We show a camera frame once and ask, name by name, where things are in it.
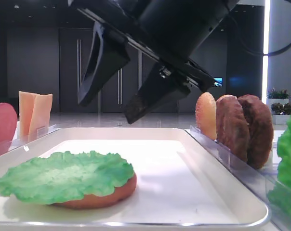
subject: screen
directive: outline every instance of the screen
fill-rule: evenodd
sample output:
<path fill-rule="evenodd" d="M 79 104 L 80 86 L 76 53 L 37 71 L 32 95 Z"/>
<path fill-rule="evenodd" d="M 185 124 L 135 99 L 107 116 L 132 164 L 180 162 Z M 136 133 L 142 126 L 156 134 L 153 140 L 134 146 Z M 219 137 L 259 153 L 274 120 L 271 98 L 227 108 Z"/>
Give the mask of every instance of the screen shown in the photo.
<path fill-rule="evenodd" d="M 214 78 L 215 79 L 215 83 L 214 83 L 214 87 L 222 87 L 223 86 L 223 78 Z"/>

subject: cheese slice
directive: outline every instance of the cheese slice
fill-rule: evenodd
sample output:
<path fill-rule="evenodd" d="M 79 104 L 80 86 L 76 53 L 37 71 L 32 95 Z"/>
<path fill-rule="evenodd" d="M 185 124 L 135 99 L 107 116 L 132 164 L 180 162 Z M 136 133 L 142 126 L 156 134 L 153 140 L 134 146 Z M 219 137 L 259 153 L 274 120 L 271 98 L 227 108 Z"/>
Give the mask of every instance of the cheese slice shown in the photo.
<path fill-rule="evenodd" d="M 29 134 L 37 132 L 37 130 L 40 128 L 45 128 L 49 126 L 52 103 L 52 94 L 37 95 L 35 97 Z"/>
<path fill-rule="evenodd" d="M 20 137 L 29 134 L 35 98 L 39 94 L 19 92 L 19 135 Z"/>

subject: brown burger patty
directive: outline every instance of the brown burger patty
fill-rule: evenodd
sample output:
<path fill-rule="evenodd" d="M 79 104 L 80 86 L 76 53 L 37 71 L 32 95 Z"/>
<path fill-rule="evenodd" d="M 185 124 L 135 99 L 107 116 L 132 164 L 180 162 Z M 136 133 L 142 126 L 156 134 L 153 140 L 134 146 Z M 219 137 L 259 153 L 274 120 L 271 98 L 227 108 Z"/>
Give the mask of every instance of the brown burger patty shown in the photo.
<path fill-rule="evenodd" d="M 250 133 L 242 106 L 236 97 L 224 97 L 216 103 L 216 132 L 220 143 L 247 162 Z"/>
<path fill-rule="evenodd" d="M 267 162 L 274 136 L 270 109 L 254 95 L 238 98 L 249 124 L 250 143 L 247 150 L 248 165 L 260 169 Z"/>
<path fill-rule="evenodd" d="M 114 193 L 111 195 L 102 197 L 95 195 L 85 195 L 82 200 L 67 201 L 64 203 L 56 203 L 54 205 L 71 209 L 95 209 L 109 207 L 130 197 L 135 191 L 136 186 L 137 176 L 135 174 L 127 181 L 125 185 L 115 188 Z"/>

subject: light strip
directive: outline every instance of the light strip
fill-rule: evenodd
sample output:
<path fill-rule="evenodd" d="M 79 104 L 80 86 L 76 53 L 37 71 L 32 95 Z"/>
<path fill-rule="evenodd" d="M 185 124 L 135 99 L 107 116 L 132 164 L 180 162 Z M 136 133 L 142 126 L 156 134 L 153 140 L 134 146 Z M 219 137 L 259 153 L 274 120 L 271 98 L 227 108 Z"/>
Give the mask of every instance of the light strip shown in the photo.
<path fill-rule="evenodd" d="M 269 36 L 270 36 L 270 10 L 271 0 L 265 0 L 265 28 L 264 28 L 264 41 L 263 41 L 263 52 L 269 53 Z M 266 103 L 267 95 L 267 78 L 268 78 L 268 57 L 263 57 L 263 70 L 262 70 L 262 95 L 261 100 Z"/>

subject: green lettuce piece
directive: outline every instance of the green lettuce piece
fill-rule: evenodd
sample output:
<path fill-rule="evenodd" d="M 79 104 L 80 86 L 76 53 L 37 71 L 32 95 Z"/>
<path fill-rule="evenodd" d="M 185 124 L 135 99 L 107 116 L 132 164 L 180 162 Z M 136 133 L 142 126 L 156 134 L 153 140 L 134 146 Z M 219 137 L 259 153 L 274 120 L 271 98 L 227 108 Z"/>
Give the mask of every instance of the green lettuce piece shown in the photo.
<path fill-rule="evenodd" d="M 110 195 L 133 176 L 132 165 L 119 154 L 58 152 L 8 169 L 0 178 L 0 195 L 13 194 L 22 202 L 51 205 L 81 200 L 88 194 Z"/>
<path fill-rule="evenodd" d="M 287 130 L 278 139 L 277 153 L 282 158 L 278 166 L 278 181 L 289 189 L 276 184 L 268 199 L 291 217 L 291 117 L 287 125 Z"/>

